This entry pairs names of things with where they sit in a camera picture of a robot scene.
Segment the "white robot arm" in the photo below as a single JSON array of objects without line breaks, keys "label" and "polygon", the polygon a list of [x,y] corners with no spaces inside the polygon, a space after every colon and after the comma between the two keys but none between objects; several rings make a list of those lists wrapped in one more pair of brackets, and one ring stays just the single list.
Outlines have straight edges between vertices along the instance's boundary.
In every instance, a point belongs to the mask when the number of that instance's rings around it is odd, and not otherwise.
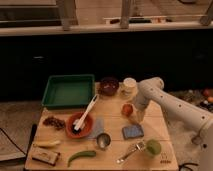
[{"label": "white robot arm", "polygon": [[154,101],[197,132],[202,139],[198,171],[213,171],[213,114],[166,93],[163,88],[160,77],[140,81],[133,98],[134,106],[144,111],[149,102]]}]

